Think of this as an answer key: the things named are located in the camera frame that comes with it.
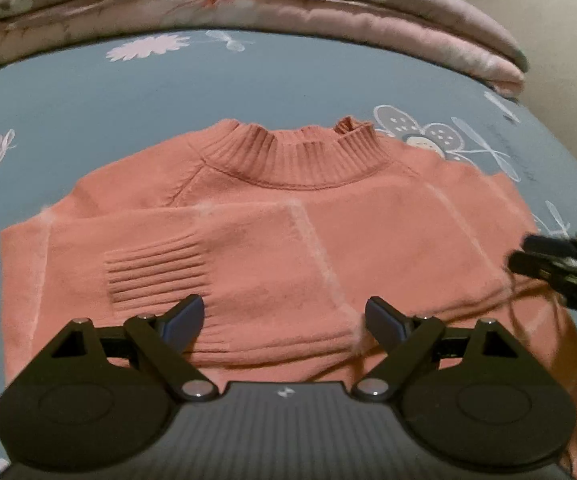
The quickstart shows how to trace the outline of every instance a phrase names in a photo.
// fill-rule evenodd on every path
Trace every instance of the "sweater neckline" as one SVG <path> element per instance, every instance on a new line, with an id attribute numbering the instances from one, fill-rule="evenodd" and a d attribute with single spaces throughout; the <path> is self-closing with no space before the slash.
<path id="1" fill-rule="evenodd" d="M 321 189 L 362 180 L 390 163 L 370 122 L 348 116 L 333 128 L 267 130 L 224 120 L 194 139 L 207 164 L 252 184 Z"/>

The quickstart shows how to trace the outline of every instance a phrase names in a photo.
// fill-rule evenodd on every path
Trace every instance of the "floral comforter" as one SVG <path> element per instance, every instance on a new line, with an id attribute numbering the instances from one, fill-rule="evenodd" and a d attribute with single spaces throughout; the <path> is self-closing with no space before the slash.
<path id="1" fill-rule="evenodd" d="M 521 91 L 527 70 L 510 33 L 463 0 L 0 0 L 0 64 L 101 37 L 205 26 L 372 44 L 505 96 Z"/>

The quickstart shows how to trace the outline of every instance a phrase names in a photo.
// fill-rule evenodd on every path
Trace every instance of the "triangular cutout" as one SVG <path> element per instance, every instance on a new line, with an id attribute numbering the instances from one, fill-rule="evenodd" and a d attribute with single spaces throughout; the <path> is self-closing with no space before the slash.
<path id="1" fill-rule="evenodd" d="M 515 351 L 508 346 L 497 332 L 488 332 L 486 334 L 483 354 L 490 357 L 517 357 Z"/>
<path id="2" fill-rule="evenodd" d="M 81 357 L 86 355 L 84 335 L 81 332 L 71 332 L 60 347 L 53 352 L 54 358 Z"/>

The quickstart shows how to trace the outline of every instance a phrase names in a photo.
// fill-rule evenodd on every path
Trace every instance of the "white logo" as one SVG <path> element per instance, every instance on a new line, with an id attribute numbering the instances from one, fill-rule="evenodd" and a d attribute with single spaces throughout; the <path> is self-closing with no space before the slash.
<path id="1" fill-rule="evenodd" d="M 293 388 L 289 388 L 288 386 L 278 390 L 278 396 L 284 397 L 284 399 L 292 397 L 293 395 L 295 395 L 295 390 Z"/>

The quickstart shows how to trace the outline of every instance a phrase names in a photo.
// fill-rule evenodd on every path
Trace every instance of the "orange sweater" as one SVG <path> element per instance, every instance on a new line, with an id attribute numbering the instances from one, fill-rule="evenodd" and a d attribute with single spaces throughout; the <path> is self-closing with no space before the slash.
<path id="1" fill-rule="evenodd" d="M 81 179 L 2 233 L 10 381 L 75 317 L 99 326 L 206 303 L 190 361 L 227 380 L 343 380 L 383 353 L 363 308 L 472 326 L 498 318 L 577 404 L 577 331 L 552 292 L 513 278 L 505 256 L 535 231 L 503 174 L 377 134 L 271 132 L 220 121 Z M 571 445 L 577 475 L 577 430 Z"/>

